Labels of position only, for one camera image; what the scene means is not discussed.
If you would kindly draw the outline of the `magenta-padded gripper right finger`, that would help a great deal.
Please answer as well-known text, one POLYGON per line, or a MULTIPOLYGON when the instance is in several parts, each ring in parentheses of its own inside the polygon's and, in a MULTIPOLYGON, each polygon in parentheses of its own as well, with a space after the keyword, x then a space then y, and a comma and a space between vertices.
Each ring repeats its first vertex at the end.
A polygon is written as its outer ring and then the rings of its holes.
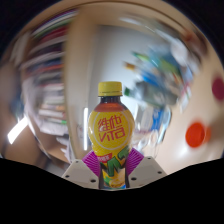
POLYGON ((132 149, 126 160, 126 187, 139 188, 166 176, 166 172, 151 156, 144 157, 132 149))

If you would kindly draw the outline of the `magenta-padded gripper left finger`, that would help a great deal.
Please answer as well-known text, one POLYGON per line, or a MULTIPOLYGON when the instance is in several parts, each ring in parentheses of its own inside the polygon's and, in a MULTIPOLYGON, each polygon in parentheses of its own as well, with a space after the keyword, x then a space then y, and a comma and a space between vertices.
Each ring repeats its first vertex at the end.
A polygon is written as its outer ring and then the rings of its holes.
POLYGON ((82 159, 75 159, 63 174, 63 178, 83 188, 98 189, 101 167, 93 151, 82 159))

